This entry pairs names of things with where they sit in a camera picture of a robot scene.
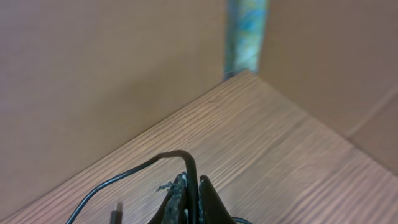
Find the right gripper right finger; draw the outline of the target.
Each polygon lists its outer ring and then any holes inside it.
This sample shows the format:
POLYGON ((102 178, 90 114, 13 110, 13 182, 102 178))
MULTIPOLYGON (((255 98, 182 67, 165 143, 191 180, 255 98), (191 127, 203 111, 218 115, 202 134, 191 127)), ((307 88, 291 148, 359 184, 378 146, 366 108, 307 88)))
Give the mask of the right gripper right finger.
POLYGON ((202 175, 199 181, 199 212, 202 224, 235 224, 210 179, 202 175))

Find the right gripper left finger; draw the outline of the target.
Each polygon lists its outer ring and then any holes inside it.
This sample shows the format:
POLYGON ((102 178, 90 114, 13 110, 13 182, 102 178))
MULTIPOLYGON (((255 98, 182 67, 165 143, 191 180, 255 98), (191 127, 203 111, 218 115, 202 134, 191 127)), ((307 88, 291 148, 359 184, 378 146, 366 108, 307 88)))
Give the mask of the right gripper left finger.
POLYGON ((187 180, 186 173, 176 176, 173 182, 163 185, 167 195, 149 224, 184 224, 187 222, 187 180))

